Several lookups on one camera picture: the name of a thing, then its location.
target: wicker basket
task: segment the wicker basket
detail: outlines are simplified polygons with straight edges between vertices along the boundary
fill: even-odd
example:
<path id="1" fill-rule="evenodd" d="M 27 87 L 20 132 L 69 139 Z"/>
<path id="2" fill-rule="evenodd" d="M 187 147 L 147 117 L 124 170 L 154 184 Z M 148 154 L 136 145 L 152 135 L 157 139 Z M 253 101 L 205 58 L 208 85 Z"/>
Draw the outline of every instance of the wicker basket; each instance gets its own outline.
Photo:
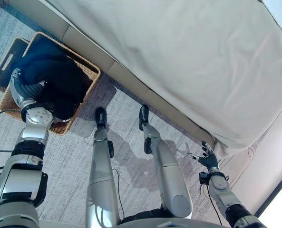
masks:
<path id="1" fill-rule="evenodd" d="M 0 64 L 0 91 L 5 92 L 11 78 L 12 62 L 18 61 L 28 47 L 29 42 L 23 38 L 13 40 L 10 48 Z"/>
<path id="2" fill-rule="evenodd" d="M 83 70 L 83 72 L 92 80 L 92 84 L 89 87 L 89 89 L 86 92 L 86 95 L 84 97 L 84 100 L 86 100 L 90 94 L 91 89 L 93 88 L 93 86 L 95 85 L 95 83 L 97 82 L 99 76 L 100 76 L 100 70 L 97 66 L 93 65 L 92 63 L 90 63 L 89 61 L 87 61 L 86 59 L 84 59 L 82 56 L 80 56 L 79 54 L 75 53 L 74 51 L 72 51 L 71 49 L 69 49 L 68 47 L 66 47 L 65 45 L 55 41 L 54 39 L 48 37 L 46 34 L 42 33 L 42 32 L 37 32 L 35 33 L 35 35 L 33 36 L 32 40 L 30 41 L 26 51 L 24 52 L 23 56 L 25 56 L 28 53 L 29 47 L 32 45 L 32 43 L 38 39 L 41 38 L 48 38 L 50 40 L 52 40 L 53 42 L 55 42 L 56 44 L 58 44 L 59 46 L 62 47 L 63 51 L 66 52 L 67 56 L 71 59 L 74 60 L 74 62 L 77 64 L 77 66 L 79 68 L 81 68 Z M 70 128 L 70 126 L 72 125 L 73 121 L 75 120 L 76 116 L 78 115 L 80 109 L 83 107 L 84 103 L 81 103 L 79 105 L 79 107 L 77 108 L 74 116 L 71 118 L 70 121 L 67 122 L 63 122 L 63 123 L 53 123 L 51 128 L 50 128 L 50 132 L 53 132 L 57 135 L 64 135 Z M 13 109 L 13 110 L 19 110 L 20 108 L 17 107 L 17 105 L 15 104 L 12 95 L 11 95 L 11 91 L 10 91 L 10 87 L 8 86 L 3 98 L 0 102 L 0 110 L 4 110 L 4 109 Z M 7 114 L 9 114 L 10 116 L 15 117 L 16 119 L 19 119 L 22 121 L 21 117 L 20 117 L 20 113 L 13 113 L 13 112 L 6 112 Z"/>

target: white wall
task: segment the white wall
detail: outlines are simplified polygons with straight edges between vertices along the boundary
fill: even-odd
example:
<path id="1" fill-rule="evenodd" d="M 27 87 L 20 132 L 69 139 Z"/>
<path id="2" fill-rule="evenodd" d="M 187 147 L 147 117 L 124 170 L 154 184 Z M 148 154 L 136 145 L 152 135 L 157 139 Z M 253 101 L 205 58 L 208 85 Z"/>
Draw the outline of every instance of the white wall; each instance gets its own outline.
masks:
<path id="1" fill-rule="evenodd" d="M 282 180 L 282 112 L 260 145 L 249 167 L 232 190 L 251 212 L 269 197 Z"/>

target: carpet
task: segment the carpet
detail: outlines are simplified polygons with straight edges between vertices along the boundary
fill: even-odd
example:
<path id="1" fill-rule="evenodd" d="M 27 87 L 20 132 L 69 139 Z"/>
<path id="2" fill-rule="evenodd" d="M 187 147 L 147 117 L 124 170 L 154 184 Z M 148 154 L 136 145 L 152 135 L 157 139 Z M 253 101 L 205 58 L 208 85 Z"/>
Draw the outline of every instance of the carpet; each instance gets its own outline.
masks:
<path id="1" fill-rule="evenodd" d="M 0 62 L 16 37 L 30 40 L 35 31 L 46 33 L 0 0 Z M 143 101 L 103 74 L 84 102 L 84 108 L 64 136 L 49 136 L 43 168 L 49 180 L 45 201 L 37 208 L 40 219 L 85 224 L 85 199 L 96 130 L 94 111 L 99 106 L 107 110 L 108 139 L 113 141 L 115 151 L 111 162 L 119 171 L 125 215 L 159 208 L 161 200 L 153 157 L 144 153 L 143 133 L 138 129 L 138 111 Z M 205 168 L 186 156 L 188 152 L 201 155 L 200 142 L 155 109 L 150 108 L 149 121 L 161 133 L 180 165 L 194 206 L 192 218 L 206 220 L 213 207 L 207 198 L 199 195 L 198 173 Z M 13 149 L 23 126 L 22 122 L 1 115 L 0 149 Z M 0 166 L 8 156 L 0 153 Z M 221 162 L 228 164 L 232 158 Z M 241 167 L 231 167 L 232 175 L 236 177 Z"/>

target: mattress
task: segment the mattress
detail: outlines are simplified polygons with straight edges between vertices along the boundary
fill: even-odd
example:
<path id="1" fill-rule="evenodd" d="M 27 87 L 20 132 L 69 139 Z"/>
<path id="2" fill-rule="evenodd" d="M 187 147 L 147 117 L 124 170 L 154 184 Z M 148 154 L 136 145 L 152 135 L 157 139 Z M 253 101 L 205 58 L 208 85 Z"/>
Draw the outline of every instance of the mattress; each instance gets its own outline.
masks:
<path id="1" fill-rule="evenodd" d="M 228 156 L 282 110 L 282 30 L 256 0 L 49 0 Z"/>

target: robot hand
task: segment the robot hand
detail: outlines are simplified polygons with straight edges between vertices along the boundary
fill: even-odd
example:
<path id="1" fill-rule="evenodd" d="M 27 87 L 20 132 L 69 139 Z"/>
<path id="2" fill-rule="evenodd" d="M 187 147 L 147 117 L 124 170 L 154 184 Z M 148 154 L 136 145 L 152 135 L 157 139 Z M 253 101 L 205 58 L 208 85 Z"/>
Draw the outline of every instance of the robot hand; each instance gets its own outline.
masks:
<path id="1" fill-rule="evenodd" d="M 233 228 L 265 228 L 258 218 L 251 215 L 231 191 L 225 175 L 219 170 L 218 161 L 209 144 L 202 141 L 202 146 L 205 152 L 203 153 L 204 157 L 199 157 L 192 153 L 187 155 L 192 159 L 198 160 L 199 163 L 208 169 L 208 173 L 199 173 L 200 184 L 209 185 L 210 195 L 216 201 L 218 209 L 230 226 Z"/>
<path id="2" fill-rule="evenodd" d="M 24 85 L 20 77 L 20 70 L 14 69 L 10 90 L 26 127 L 0 175 L 0 228 L 38 228 L 35 207 L 43 202 L 48 181 L 48 175 L 41 170 L 53 116 L 35 101 L 44 82 Z"/>

